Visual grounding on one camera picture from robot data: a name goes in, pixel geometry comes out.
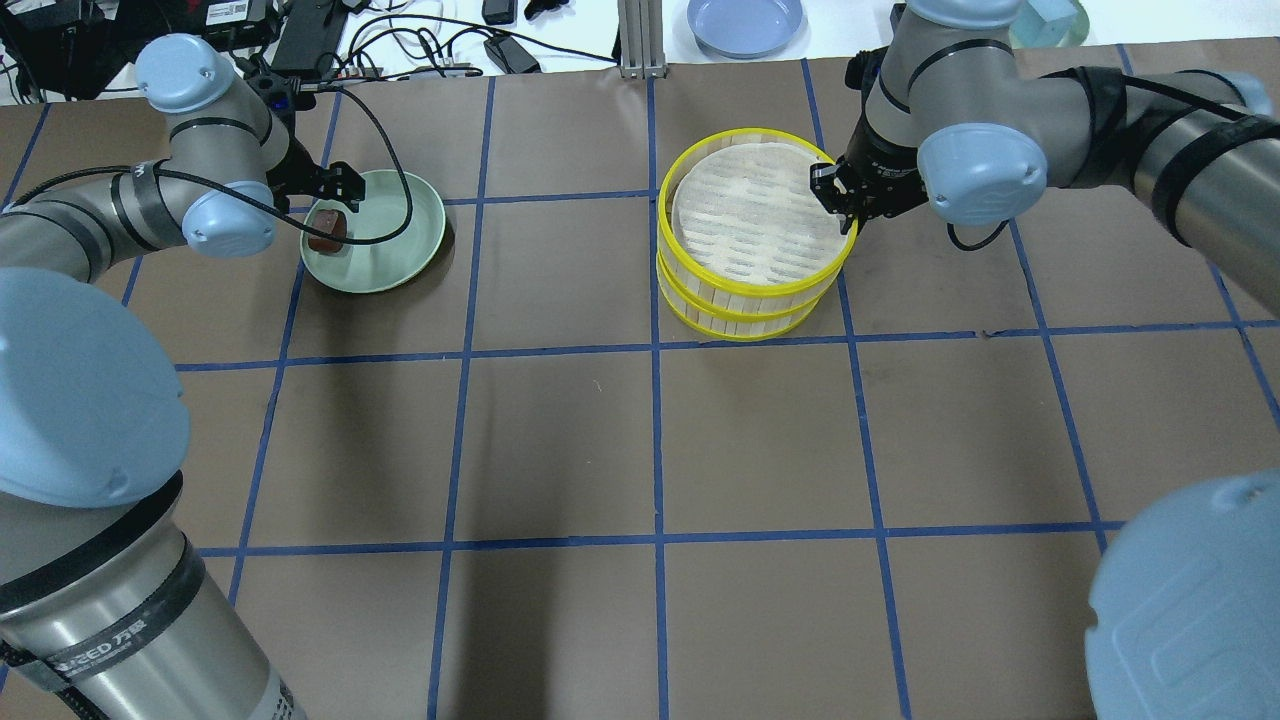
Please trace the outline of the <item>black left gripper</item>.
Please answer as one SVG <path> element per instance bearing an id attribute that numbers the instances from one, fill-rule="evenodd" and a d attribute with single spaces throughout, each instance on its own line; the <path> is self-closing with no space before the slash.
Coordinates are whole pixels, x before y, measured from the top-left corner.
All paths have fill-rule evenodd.
<path id="1" fill-rule="evenodd" d="M 264 143 L 262 155 L 271 206 L 278 213 L 289 211 L 292 196 L 338 201 L 348 214 L 358 213 L 366 199 L 365 178 L 355 168 L 344 161 L 321 167 L 298 140 Z"/>

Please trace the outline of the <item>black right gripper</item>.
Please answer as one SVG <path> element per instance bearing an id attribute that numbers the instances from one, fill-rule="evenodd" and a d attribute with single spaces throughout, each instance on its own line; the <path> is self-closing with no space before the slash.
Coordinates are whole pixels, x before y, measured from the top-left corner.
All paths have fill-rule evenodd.
<path id="1" fill-rule="evenodd" d="M 915 147 L 892 143 L 873 129 L 856 129 L 836 161 L 810 165 L 809 188 L 823 209 L 840 217 L 840 234 L 855 240 L 861 224 L 923 205 L 925 184 Z"/>

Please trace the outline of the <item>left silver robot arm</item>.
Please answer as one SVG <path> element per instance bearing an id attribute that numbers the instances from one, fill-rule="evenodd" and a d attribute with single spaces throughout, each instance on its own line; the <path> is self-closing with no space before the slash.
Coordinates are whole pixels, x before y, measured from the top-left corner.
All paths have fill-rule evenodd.
<path id="1" fill-rule="evenodd" d="M 145 324 L 99 288 L 128 259 L 269 249 L 289 197 L 357 209 L 204 38 L 136 61 L 172 154 L 78 170 L 3 209 L 3 664 L 81 719 L 303 719 L 175 524 L 191 419 Z"/>

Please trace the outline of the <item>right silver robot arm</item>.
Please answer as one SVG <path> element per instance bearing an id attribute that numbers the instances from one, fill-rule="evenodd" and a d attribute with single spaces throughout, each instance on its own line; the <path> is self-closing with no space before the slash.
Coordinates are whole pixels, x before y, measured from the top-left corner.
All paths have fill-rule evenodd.
<path id="1" fill-rule="evenodd" d="M 1277 310 L 1277 120 L 1247 73 L 1019 76 L 1019 1 L 905 1 L 846 73 L 861 115 L 810 188 L 845 229 L 928 205 L 1010 222 L 1048 188 L 1119 186 L 1180 245 Z M 1115 536 L 1091 587 L 1098 719 L 1277 716 L 1277 470 L 1164 496 Z"/>

